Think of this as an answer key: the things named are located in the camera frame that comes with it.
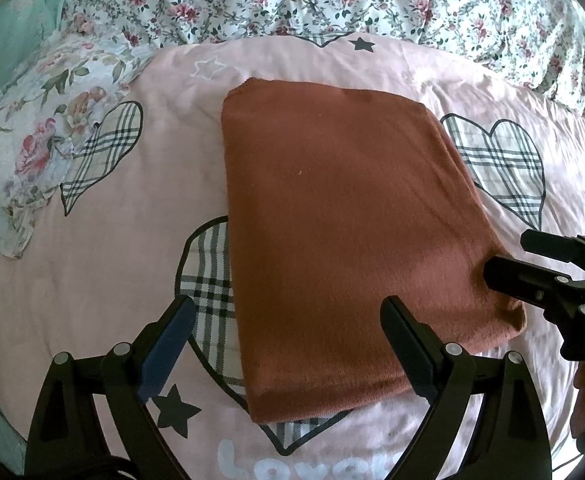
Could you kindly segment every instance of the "dark gray star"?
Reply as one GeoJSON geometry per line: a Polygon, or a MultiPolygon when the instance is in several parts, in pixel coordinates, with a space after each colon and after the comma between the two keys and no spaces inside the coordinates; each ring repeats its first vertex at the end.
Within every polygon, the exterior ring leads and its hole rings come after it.
{"type": "Polygon", "coordinates": [[[367,50],[368,52],[373,51],[374,43],[371,43],[370,41],[365,41],[364,38],[357,38],[357,41],[351,40],[349,41],[355,46],[355,50],[367,50]]]}
{"type": "Polygon", "coordinates": [[[181,401],[176,384],[170,388],[166,397],[155,396],[152,402],[159,408],[158,428],[172,428],[184,438],[188,438],[188,419],[202,410],[181,401]]]}

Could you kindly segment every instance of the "orange object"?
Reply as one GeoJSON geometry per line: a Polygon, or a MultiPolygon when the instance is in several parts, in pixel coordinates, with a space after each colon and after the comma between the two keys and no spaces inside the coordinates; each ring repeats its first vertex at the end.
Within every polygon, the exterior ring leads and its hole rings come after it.
{"type": "Polygon", "coordinates": [[[250,79],[221,116],[230,262],[250,416],[295,420],[409,387],[379,321],[397,294],[479,352],[523,330],[489,290],[506,253],[441,124],[378,91],[250,79]]]}

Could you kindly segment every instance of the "star print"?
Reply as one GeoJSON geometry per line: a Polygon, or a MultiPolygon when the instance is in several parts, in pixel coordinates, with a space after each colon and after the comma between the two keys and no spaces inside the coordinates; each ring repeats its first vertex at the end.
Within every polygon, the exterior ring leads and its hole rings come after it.
{"type": "Polygon", "coordinates": [[[176,384],[170,388],[166,397],[155,396],[152,402],[159,408],[158,428],[172,428],[184,438],[188,438],[188,419],[202,410],[181,401],[176,384]]]}
{"type": "Polygon", "coordinates": [[[216,57],[195,61],[194,66],[197,70],[192,73],[192,77],[200,77],[208,81],[210,81],[216,73],[221,72],[221,70],[228,67],[228,65],[220,63],[216,57]]]}
{"type": "Polygon", "coordinates": [[[368,52],[373,51],[374,43],[365,41],[364,38],[357,38],[357,41],[350,41],[355,46],[355,50],[367,50],[368,52]]]}

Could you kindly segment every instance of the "black cable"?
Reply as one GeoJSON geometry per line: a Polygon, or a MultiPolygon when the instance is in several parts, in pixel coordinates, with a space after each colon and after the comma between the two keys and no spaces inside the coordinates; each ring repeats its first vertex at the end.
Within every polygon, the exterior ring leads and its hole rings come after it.
{"type": "Polygon", "coordinates": [[[553,472],[557,471],[557,469],[561,469],[562,467],[564,467],[565,465],[570,464],[571,462],[575,462],[575,460],[577,460],[578,458],[582,457],[583,455],[584,455],[583,453],[580,453],[575,458],[571,458],[567,462],[564,462],[562,465],[558,465],[555,469],[553,469],[553,472]]]}
{"type": "Polygon", "coordinates": [[[89,461],[74,463],[46,473],[19,476],[19,480],[85,480],[100,473],[124,471],[138,478],[137,466],[130,460],[117,456],[101,456],[89,461]]]}

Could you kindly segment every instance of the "ruffled floral fabric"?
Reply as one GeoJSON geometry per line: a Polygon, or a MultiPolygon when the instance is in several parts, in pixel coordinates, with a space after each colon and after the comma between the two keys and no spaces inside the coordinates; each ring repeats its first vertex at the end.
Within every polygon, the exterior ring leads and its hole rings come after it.
{"type": "Polygon", "coordinates": [[[53,34],[0,93],[0,253],[19,257],[74,155],[155,49],[117,30],[53,34]]]}
{"type": "Polygon", "coordinates": [[[482,63],[585,116],[585,29],[571,0],[66,0],[72,30],[118,27],[157,47],[367,31],[482,63]]]}

